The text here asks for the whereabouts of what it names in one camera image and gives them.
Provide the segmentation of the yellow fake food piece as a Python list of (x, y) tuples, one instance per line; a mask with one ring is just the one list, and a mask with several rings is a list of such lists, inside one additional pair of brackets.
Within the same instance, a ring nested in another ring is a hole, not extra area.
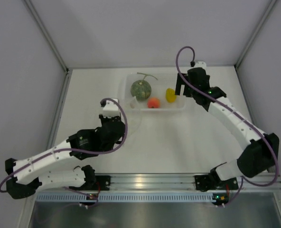
[(166, 98), (166, 101), (167, 101), (168, 103), (173, 103), (173, 102), (175, 102), (175, 101), (176, 101), (176, 98), (177, 98), (177, 96), (176, 96), (176, 94), (175, 94), (175, 90), (172, 89), (172, 88), (168, 88), (168, 89), (166, 90), (166, 93), (165, 93), (165, 98)]

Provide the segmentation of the clear zip top bag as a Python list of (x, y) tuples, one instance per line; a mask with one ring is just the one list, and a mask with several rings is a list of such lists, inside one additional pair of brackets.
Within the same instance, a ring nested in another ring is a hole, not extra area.
[(127, 103), (127, 119), (128, 119), (128, 135), (132, 136), (136, 133), (142, 122), (142, 111), (140, 103), (137, 101), (136, 97), (133, 97)]

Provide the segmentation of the pink fake food piece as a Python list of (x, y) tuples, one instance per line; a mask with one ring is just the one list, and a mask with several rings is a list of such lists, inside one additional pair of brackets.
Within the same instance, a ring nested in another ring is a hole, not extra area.
[(149, 109), (157, 109), (160, 108), (160, 100), (156, 97), (152, 97), (147, 101), (147, 107)]

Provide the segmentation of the green netted fake melon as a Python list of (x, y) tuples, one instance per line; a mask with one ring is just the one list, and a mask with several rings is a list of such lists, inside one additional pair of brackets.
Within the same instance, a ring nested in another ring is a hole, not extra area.
[(152, 92), (151, 85), (149, 84), (148, 81), (145, 80), (145, 78), (148, 76), (153, 77), (156, 80), (157, 78), (150, 74), (145, 74), (140, 72), (138, 72), (137, 74), (143, 75), (143, 79), (136, 80), (135, 82), (132, 83), (130, 88), (130, 93), (132, 97), (135, 97), (138, 102), (143, 102), (150, 97)]

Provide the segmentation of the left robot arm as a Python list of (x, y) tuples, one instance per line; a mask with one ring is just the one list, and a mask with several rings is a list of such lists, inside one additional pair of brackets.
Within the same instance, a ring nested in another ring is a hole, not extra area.
[(24, 160), (7, 159), (5, 192), (17, 200), (46, 189), (96, 190), (95, 170), (81, 162), (119, 149), (128, 131), (126, 119), (119, 115), (99, 118), (101, 126), (79, 130), (45, 152)]

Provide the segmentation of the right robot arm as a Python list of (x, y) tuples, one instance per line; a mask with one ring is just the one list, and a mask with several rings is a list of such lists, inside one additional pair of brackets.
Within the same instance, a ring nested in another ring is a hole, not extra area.
[(234, 136), (243, 152), (230, 162), (220, 164), (203, 176), (197, 189), (220, 189), (236, 177), (253, 178), (268, 168), (278, 167), (279, 138), (267, 134), (250, 123), (238, 112), (219, 87), (211, 87), (210, 76), (201, 67), (194, 67), (186, 74), (178, 72), (175, 94), (191, 97), (196, 104), (218, 119)]

